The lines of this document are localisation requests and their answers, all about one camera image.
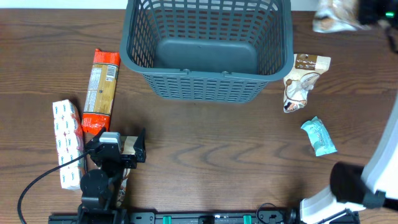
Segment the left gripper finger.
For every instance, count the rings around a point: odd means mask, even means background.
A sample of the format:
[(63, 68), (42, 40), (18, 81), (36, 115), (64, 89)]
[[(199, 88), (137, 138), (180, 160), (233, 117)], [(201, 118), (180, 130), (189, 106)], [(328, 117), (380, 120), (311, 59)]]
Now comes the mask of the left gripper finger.
[(146, 136), (146, 129), (143, 128), (134, 143), (135, 152), (145, 152), (146, 151), (145, 136)]
[(106, 132), (106, 127), (102, 127), (100, 131), (92, 138), (92, 143), (99, 142), (101, 135)]

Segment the cream pouch with label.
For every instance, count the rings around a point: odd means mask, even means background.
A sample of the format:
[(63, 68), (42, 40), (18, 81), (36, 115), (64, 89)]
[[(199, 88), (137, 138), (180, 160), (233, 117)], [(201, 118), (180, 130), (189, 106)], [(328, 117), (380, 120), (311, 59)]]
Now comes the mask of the cream pouch with label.
[[(126, 155), (130, 155), (130, 154), (134, 155), (135, 150), (134, 150), (133, 146), (134, 146), (136, 139), (137, 139), (137, 136), (121, 136), (121, 147), (119, 147), (120, 153), (126, 154)], [(121, 186), (120, 186), (119, 192), (117, 194), (117, 199), (116, 199), (117, 207), (120, 207), (125, 199), (127, 180), (128, 180), (130, 171), (131, 171), (130, 169), (124, 169)]]

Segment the orange brown cracker package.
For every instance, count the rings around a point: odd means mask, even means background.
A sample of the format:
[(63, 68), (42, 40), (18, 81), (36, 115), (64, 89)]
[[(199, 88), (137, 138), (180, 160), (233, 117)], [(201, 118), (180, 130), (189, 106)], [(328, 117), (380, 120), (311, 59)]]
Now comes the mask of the orange brown cracker package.
[(95, 50), (81, 121), (86, 133), (109, 130), (120, 62), (117, 52)]

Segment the white tissue pack bundle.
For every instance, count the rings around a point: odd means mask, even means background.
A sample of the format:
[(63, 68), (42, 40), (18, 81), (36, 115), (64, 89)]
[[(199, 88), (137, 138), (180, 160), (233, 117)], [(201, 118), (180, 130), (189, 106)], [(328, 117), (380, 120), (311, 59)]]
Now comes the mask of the white tissue pack bundle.
[[(52, 104), (55, 142), (60, 166), (83, 154), (83, 131), (78, 110), (70, 100)], [(80, 179), (85, 173), (85, 159), (60, 168), (61, 187), (67, 190), (80, 190)]]

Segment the cream pouch with mushrooms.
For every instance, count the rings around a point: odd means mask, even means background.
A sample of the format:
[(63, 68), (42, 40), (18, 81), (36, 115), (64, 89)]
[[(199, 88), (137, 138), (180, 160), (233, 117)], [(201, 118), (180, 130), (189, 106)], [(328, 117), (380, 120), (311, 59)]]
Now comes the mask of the cream pouch with mushrooms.
[(319, 0), (313, 18), (313, 31), (334, 33), (369, 30), (371, 26), (359, 23), (358, 13), (358, 0)]

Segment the cream brown snack pouch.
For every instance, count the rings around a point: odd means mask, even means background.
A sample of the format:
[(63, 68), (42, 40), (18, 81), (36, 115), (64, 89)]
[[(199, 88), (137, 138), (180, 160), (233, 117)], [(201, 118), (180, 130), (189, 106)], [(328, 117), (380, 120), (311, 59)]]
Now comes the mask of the cream brown snack pouch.
[(311, 54), (295, 54), (294, 65), (290, 73), (284, 77), (285, 113), (304, 108), (308, 103), (308, 93), (322, 74), (330, 68), (331, 57)]

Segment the teal small snack packet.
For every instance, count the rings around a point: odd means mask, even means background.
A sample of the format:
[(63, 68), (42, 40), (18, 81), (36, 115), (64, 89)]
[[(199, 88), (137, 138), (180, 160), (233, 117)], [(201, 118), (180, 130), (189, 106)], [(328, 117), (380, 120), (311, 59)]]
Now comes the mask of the teal small snack packet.
[(304, 122), (301, 129), (307, 133), (317, 157), (337, 152), (326, 127), (317, 116)]

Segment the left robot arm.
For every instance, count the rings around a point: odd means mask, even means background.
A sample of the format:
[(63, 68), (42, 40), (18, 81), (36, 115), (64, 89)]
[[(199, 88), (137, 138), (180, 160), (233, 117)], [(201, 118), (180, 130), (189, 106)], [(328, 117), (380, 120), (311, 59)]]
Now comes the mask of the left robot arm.
[(129, 151), (122, 145), (119, 133), (102, 128), (85, 144), (84, 151), (98, 168), (88, 171), (80, 180), (78, 223), (129, 223), (127, 210), (118, 205), (118, 200), (129, 171), (146, 161), (145, 136), (143, 129), (133, 142), (133, 151)]

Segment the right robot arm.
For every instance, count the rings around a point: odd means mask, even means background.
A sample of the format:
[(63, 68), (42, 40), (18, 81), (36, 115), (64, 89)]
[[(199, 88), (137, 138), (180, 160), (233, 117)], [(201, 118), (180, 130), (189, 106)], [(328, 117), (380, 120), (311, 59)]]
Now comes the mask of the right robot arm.
[[(397, 28), (397, 0), (320, 1), (313, 20), (315, 32), (330, 33), (384, 28), (390, 49), (397, 52), (391, 34)], [(284, 215), (284, 223), (358, 223), (358, 211), (397, 210), (397, 107), (393, 107), (381, 141), (365, 166), (336, 163), (330, 184), (301, 201), (299, 209)]]

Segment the grey plastic slotted basket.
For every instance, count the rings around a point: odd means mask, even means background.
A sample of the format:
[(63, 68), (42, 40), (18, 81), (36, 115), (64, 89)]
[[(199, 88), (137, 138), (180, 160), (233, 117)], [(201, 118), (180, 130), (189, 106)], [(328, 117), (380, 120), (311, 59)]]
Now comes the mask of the grey plastic slotted basket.
[(247, 103), (294, 64), (289, 0), (130, 0), (120, 56), (156, 95)]

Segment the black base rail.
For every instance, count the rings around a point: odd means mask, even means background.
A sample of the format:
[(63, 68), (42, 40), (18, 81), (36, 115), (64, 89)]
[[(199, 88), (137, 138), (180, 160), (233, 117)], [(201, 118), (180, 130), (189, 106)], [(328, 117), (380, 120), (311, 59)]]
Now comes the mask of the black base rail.
[(128, 223), (128, 224), (201, 224), (201, 223), (234, 223), (234, 224), (260, 224), (260, 223), (300, 223), (298, 215), (292, 218), (283, 216), (276, 210), (261, 210), (254, 213), (158, 213), (136, 212), (124, 218), (110, 214), (84, 214), (78, 215), (51, 215), (50, 224), (67, 223)]

